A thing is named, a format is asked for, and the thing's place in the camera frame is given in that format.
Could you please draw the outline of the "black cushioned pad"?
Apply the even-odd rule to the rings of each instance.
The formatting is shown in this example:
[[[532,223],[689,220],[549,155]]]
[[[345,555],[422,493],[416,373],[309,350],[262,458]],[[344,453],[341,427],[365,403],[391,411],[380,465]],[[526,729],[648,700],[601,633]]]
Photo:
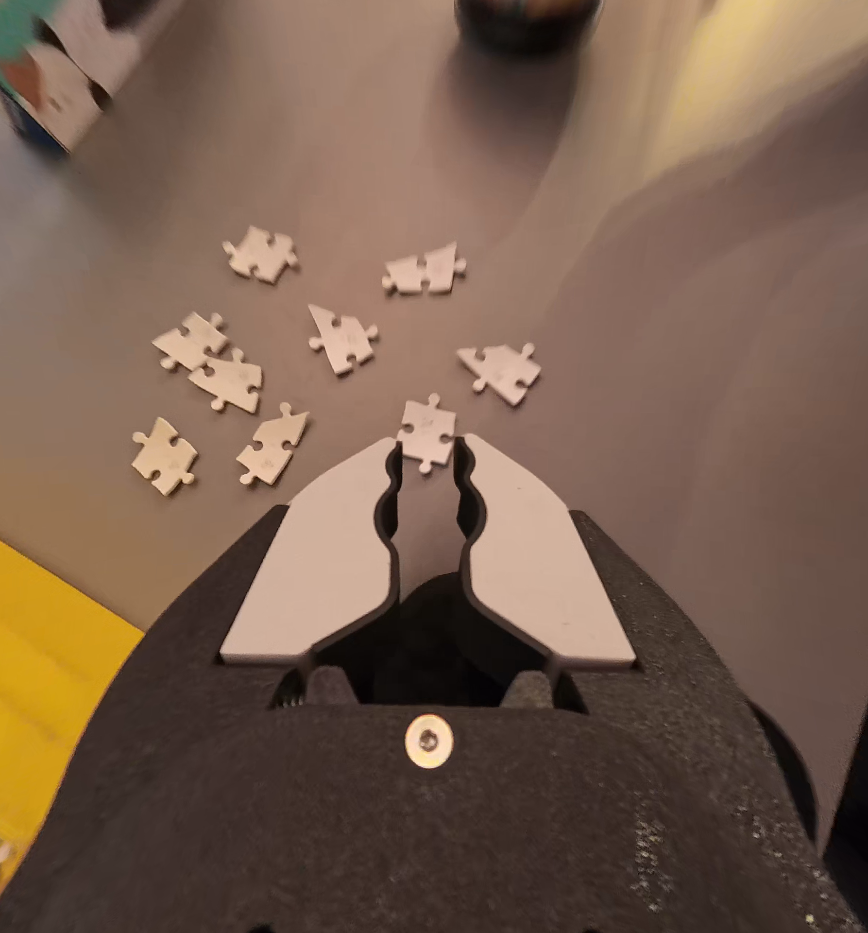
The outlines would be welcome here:
[[[646,728],[657,740],[670,739],[677,755],[680,734],[698,740],[708,760],[721,748],[737,748],[731,720],[720,713],[726,703],[718,690],[743,704],[745,698],[718,655],[696,626],[653,581],[638,583],[646,622],[635,613],[619,615],[630,635],[641,638],[653,654],[625,670],[560,674],[550,679],[538,669],[536,654],[476,613],[466,600],[457,574],[435,577],[400,606],[394,635],[372,661],[367,702],[385,706],[556,707],[586,715],[599,709],[606,686],[640,687],[659,699],[653,714],[631,714],[632,727]]]

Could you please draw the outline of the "printed puzzle box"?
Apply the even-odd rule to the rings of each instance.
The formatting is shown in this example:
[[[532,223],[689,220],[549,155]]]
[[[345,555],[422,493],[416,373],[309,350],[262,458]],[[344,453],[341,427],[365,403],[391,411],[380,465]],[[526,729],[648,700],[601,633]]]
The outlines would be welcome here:
[[[66,152],[138,64],[155,2],[0,1],[0,97]]]

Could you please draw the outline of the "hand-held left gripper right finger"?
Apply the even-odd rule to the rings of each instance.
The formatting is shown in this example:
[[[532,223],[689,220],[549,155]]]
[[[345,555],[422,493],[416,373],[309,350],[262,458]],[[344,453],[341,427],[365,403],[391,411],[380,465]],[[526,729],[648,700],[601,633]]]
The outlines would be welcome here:
[[[511,697],[541,674],[552,704],[582,704],[575,674],[631,669],[636,653],[571,511],[482,437],[454,443],[464,543],[454,640]]]

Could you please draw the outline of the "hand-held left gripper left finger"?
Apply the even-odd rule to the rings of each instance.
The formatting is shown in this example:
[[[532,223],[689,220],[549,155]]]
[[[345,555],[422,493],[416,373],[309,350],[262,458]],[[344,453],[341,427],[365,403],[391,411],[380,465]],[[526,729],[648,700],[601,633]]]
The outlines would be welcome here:
[[[302,678],[335,666],[360,701],[371,700],[398,615],[402,473],[402,445],[384,437],[293,497],[219,648],[225,664]]]

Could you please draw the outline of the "black ball stand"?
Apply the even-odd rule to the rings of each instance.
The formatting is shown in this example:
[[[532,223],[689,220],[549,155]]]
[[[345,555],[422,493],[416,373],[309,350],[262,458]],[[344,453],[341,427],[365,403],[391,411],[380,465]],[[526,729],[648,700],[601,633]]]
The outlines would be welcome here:
[[[511,55],[569,52],[592,35],[603,1],[455,1],[461,35]]]

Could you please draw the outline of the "white puzzle pieces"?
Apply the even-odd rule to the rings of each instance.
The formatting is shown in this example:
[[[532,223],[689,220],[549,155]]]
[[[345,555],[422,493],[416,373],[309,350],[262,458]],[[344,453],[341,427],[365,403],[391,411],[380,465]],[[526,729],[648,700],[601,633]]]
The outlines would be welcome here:
[[[235,274],[269,285],[274,285],[285,269],[299,266],[293,240],[261,227],[250,226],[239,243],[225,241],[222,248]],[[381,286],[388,294],[448,295],[454,280],[465,270],[466,261],[459,256],[456,242],[450,242],[422,256],[387,262]],[[326,356],[337,377],[374,356],[377,326],[365,327],[355,317],[336,315],[316,305],[309,305],[309,312],[318,331],[309,340],[311,350]],[[220,329],[222,323],[217,313],[204,319],[193,312],[179,327],[160,334],[152,343],[160,352],[160,366],[167,371],[183,368],[188,380],[210,396],[211,409],[217,413],[232,405],[257,414],[262,369],[246,361],[237,347],[230,350],[230,357],[222,355],[229,342]],[[519,351],[503,344],[456,352],[463,367],[475,376],[474,392],[489,388],[512,407],[521,404],[540,376],[541,367],[533,354],[533,344],[525,344]],[[283,402],[277,418],[260,422],[252,442],[236,457],[243,467],[242,485],[277,483],[303,437],[309,415],[294,413],[290,404]],[[199,454],[167,420],[156,418],[148,434],[134,433],[133,442],[140,447],[133,469],[162,496],[194,483],[192,467]]]

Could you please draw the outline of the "yellow plastic bin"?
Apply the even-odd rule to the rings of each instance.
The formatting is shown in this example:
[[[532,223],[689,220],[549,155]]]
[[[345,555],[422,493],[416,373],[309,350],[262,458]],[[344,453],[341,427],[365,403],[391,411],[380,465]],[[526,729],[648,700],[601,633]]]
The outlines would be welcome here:
[[[81,735],[143,638],[0,541],[0,896],[44,824]]]

